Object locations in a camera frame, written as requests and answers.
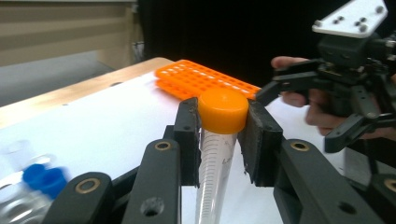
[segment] human hand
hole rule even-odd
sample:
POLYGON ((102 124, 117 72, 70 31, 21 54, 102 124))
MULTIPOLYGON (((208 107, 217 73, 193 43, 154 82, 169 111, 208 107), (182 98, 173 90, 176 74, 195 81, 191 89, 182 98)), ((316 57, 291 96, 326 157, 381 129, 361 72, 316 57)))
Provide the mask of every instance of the human hand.
MULTIPOLYGON (((271 65, 277 69, 285 66, 289 66, 293 63, 299 63, 306 61, 304 58, 293 58, 280 56, 275 57, 271 61, 271 65)), ((396 75, 392 77, 394 83, 396 83, 396 75)), ((281 92, 283 102, 288 105, 302 107, 306 105, 307 101, 305 97, 297 92, 284 91, 281 92)), ((309 108, 305 116, 305 122, 309 125, 317 126, 318 131, 322 135, 326 135, 332 131, 335 127, 339 126, 344 122, 346 118, 337 117, 330 113, 327 113, 330 106, 330 96, 327 92, 318 89, 309 90, 309 108)), ((396 141, 396 131, 393 128, 379 128, 373 133, 366 133, 361 138, 370 139, 384 137, 390 140, 396 141)))

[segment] centrifuge tube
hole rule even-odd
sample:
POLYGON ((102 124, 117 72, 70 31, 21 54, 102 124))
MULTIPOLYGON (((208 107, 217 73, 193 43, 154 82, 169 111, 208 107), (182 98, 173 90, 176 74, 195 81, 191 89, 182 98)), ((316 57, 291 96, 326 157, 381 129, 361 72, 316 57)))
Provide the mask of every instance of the centrifuge tube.
POLYGON ((196 224, 219 223, 237 134, 244 129, 248 100, 228 89, 210 89, 198 98, 202 121, 200 187, 196 224))

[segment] white tabletop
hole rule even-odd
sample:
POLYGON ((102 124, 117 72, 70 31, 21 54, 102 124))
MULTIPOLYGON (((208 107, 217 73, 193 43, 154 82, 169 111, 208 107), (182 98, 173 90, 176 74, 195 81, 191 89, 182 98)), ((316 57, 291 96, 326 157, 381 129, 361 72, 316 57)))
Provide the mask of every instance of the white tabletop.
MULTIPOLYGON (((53 165, 65 167, 70 177, 95 171, 114 179, 138 166, 146 145, 162 138, 165 126, 174 124, 178 103, 158 89, 155 76, 148 73, 2 129, 0 147, 25 140, 31 154, 54 155, 53 165)), ((267 109, 286 138, 304 139, 322 148, 322 136, 304 123, 306 107, 277 99, 267 109)), ((342 153, 326 157, 343 169, 342 153)), ((237 144, 220 223, 282 223, 272 193, 272 188, 250 184, 237 144)), ((182 188, 183 223, 194 223, 195 194, 193 187, 182 188)))

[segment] orange cap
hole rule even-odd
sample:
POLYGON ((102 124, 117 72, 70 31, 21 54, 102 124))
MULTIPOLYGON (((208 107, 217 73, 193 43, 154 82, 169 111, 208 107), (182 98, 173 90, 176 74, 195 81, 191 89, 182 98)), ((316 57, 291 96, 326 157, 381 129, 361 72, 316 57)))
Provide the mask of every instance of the orange cap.
POLYGON ((198 98, 198 113, 204 129, 212 133, 238 133, 245 127, 248 99, 238 91, 209 89, 198 98))

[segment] orange rack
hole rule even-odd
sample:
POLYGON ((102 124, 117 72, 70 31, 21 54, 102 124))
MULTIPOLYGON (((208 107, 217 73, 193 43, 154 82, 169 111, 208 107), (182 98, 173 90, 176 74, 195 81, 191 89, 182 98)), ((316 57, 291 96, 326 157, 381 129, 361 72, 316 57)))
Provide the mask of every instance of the orange rack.
POLYGON ((181 100, 198 97, 202 92, 215 87, 239 91, 248 99, 255 99, 260 88, 229 77, 213 69, 188 60, 180 60, 157 69, 156 85, 181 100))

